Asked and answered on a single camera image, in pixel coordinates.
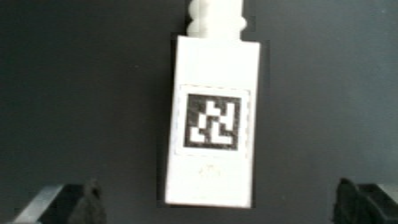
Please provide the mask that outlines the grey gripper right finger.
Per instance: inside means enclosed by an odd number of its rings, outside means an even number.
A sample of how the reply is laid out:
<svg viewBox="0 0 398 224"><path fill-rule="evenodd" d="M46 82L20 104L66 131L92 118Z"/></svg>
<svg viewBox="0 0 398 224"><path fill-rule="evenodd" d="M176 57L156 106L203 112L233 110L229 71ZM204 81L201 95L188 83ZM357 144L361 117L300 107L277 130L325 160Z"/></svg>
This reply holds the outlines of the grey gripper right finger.
<svg viewBox="0 0 398 224"><path fill-rule="evenodd" d="M334 224L398 224L398 184L355 184L339 180Z"/></svg>

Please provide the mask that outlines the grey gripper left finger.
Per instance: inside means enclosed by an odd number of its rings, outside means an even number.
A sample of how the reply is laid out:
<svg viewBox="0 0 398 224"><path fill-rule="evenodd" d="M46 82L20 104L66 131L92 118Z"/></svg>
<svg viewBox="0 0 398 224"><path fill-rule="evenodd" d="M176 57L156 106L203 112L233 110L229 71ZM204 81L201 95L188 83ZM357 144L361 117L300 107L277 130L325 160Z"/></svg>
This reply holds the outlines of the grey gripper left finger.
<svg viewBox="0 0 398 224"><path fill-rule="evenodd" d="M46 186L11 224L107 224L98 180Z"/></svg>

